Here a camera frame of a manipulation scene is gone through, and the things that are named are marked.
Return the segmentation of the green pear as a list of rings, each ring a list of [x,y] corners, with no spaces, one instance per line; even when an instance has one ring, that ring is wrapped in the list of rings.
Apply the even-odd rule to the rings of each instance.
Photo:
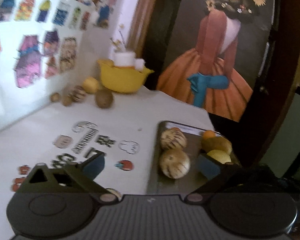
[[[221,164],[231,162],[230,155],[228,155],[226,152],[224,152],[222,150],[211,150],[207,153],[207,155],[209,157],[211,157],[212,159],[215,159],[216,161],[218,161]]]

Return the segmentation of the green-brown pear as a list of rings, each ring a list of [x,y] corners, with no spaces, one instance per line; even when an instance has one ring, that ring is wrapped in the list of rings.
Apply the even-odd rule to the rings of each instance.
[[[201,141],[202,149],[208,153],[212,150],[224,151],[228,155],[232,153],[231,142],[224,137],[213,137],[209,139],[202,139]]]

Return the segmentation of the orange tangerine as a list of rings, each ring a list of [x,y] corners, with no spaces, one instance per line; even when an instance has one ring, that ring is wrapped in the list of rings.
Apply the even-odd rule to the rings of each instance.
[[[202,139],[207,140],[207,139],[210,139],[210,138],[214,138],[215,136],[216,136],[216,133],[214,131],[207,130],[207,131],[203,132]]]

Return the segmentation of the striped pepino melon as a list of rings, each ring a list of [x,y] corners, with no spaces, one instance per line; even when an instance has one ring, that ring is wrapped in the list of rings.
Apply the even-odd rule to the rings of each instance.
[[[82,86],[75,86],[72,89],[70,96],[73,102],[82,103],[85,100],[87,93]]]
[[[159,166],[168,178],[180,179],[188,174],[191,162],[184,151],[176,148],[167,150],[160,156]]]
[[[163,150],[182,150],[187,146],[187,139],[179,128],[173,127],[162,132],[160,145]]]

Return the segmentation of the striped pepino melon front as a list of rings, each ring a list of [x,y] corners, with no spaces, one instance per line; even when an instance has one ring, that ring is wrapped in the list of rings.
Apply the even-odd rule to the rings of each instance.
[[[179,128],[173,127],[162,132],[160,145],[163,150],[182,150],[187,146],[187,139]]]

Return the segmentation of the brown kiwi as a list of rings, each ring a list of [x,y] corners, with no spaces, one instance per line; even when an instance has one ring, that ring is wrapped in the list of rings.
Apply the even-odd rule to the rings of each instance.
[[[114,96],[108,89],[101,89],[95,93],[95,103],[101,109],[108,109],[114,102]]]

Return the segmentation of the striped pepino melon back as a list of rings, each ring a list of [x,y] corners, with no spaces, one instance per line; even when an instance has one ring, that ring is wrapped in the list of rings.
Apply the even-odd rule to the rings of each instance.
[[[72,89],[70,96],[73,102],[82,103],[85,100],[87,93],[82,86],[75,86]]]

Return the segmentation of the metal tray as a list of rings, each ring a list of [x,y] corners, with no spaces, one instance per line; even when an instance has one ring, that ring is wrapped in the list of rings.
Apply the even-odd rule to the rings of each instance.
[[[148,194],[187,194],[237,165],[232,144],[220,133],[173,121],[158,124]]]

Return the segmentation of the yellow lemon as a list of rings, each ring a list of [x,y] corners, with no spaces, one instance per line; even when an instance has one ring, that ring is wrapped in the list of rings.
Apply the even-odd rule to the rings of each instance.
[[[94,77],[87,77],[83,83],[82,87],[88,94],[95,94],[100,89],[100,83]]]

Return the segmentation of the yellow plastic bowl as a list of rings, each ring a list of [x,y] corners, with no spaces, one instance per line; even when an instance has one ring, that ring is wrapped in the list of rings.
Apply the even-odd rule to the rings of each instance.
[[[132,68],[117,68],[110,59],[99,59],[100,80],[102,85],[121,94],[136,93],[154,71],[146,67],[140,72]]]

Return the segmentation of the white orange cup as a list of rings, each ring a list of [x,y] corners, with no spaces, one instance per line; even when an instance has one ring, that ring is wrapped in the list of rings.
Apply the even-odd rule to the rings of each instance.
[[[113,56],[114,66],[117,68],[135,68],[136,54],[133,51],[117,52]]]

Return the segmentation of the small white cup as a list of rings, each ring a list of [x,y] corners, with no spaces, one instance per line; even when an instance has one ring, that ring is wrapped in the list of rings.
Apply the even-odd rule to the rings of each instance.
[[[141,71],[143,71],[144,66],[145,66],[144,59],[135,59],[135,64],[134,64],[135,70],[141,72]]]

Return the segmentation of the yellow dried flower sprig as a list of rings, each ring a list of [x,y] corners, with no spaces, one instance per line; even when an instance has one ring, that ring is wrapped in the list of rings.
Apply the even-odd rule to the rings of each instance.
[[[111,38],[111,45],[114,47],[114,52],[115,53],[123,53],[127,51],[127,44],[125,41],[125,37],[123,35],[123,31],[125,29],[124,24],[120,24],[118,28],[118,33],[119,33],[119,38],[114,39]]]

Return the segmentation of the houses drawing paper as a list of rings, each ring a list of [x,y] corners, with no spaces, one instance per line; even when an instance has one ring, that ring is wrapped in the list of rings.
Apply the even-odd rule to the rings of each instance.
[[[78,0],[0,0],[0,131],[74,78],[88,11]]]

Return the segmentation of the wooden door frame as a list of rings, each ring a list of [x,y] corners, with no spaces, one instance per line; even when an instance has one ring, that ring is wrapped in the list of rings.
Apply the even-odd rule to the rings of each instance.
[[[128,49],[141,58],[156,0],[138,0],[129,32]]]

